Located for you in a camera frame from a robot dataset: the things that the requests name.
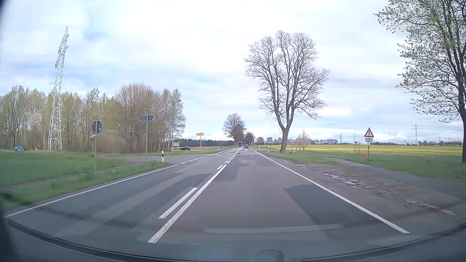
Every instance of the asphalt road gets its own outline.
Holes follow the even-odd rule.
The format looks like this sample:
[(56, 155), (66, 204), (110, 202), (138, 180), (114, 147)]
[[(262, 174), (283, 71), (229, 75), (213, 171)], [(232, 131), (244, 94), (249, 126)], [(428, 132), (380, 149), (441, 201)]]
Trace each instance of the asphalt road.
[(8, 218), (87, 246), (191, 259), (272, 249), (288, 259), (344, 254), (422, 235), (410, 232), (417, 222), (386, 220), (253, 149), (179, 157)]

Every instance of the tree trunk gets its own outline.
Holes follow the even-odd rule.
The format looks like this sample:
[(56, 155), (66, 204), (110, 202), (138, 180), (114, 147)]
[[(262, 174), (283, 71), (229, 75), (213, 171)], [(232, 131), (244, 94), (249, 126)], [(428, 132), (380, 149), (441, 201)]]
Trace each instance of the tree trunk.
[(466, 163), (466, 118), (463, 120), (463, 156), (461, 158), (461, 162)]
[(287, 150), (288, 132), (289, 132), (289, 129), (286, 129), (286, 128), (282, 132), (283, 137), (281, 138), (280, 153), (284, 153)]

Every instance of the cloud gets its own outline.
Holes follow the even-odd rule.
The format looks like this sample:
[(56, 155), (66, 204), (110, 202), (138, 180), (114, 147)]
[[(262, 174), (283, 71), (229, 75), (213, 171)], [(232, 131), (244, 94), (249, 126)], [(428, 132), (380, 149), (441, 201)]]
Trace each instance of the cloud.
[(396, 89), (404, 60), (397, 43), (373, 13), (386, 0), (235, 1), (10, 1), (1, 24), (0, 94), (15, 84), (50, 92), (64, 29), (69, 27), (63, 91), (84, 95), (98, 86), (113, 95), (123, 85), (144, 82), (182, 94), (184, 137), (224, 139), (228, 114), (238, 113), (256, 137), (281, 137), (274, 116), (258, 107), (258, 83), (245, 76), (248, 44), (277, 29), (310, 34), (319, 51), (315, 65), (330, 70), (321, 94), (321, 118), (295, 116), (290, 137), (306, 130), (314, 139), (363, 141), (371, 127), (382, 141), (461, 139), (459, 123), (428, 119)]

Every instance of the street lamp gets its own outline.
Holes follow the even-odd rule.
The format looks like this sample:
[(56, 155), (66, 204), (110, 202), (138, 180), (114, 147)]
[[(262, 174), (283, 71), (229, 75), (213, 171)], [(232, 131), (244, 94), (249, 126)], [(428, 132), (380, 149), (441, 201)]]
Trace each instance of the street lamp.
[(181, 99), (173, 103), (173, 116), (171, 117), (171, 153), (173, 154), (173, 133), (175, 131), (175, 104), (180, 102)]
[(44, 151), (45, 151), (45, 123), (43, 123), (44, 125)]

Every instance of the grass field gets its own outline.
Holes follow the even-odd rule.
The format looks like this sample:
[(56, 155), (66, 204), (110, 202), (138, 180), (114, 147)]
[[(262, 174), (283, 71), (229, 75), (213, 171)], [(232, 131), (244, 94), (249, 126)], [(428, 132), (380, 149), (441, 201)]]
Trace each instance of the grass field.
[(11, 208), (169, 165), (97, 157), (94, 175), (94, 158), (89, 153), (0, 151), (0, 186), (12, 198), (6, 201)]
[[(267, 152), (267, 147), (261, 146), (261, 152)], [(461, 146), (371, 145), (369, 160), (367, 145), (309, 145), (304, 152), (288, 146), (284, 154), (279, 150), (279, 145), (271, 145), (270, 155), (293, 161), (332, 164), (328, 157), (425, 176), (466, 178), (466, 165), (461, 163)]]
[[(221, 146), (220, 151), (224, 151), (229, 149), (228, 146)], [(177, 155), (198, 155), (198, 154), (212, 154), (212, 153), (217, 153), (219, 151), (218, 146), (206, 146), (202, 147), (202, 150), (200, 150), (199, 146), (196, 147), (191, 147), (191, 150), (173, 150), (173, 154), (171, 153), (171, 150), (164, 151), (165, 156), (177, 156)], [(145, 156), (145, 153), (136, 153), (136, 154), (120, 154), (116, 156)], [(162, 152), (148, 152), (147, 155), (149, 156), (161, 156)]]

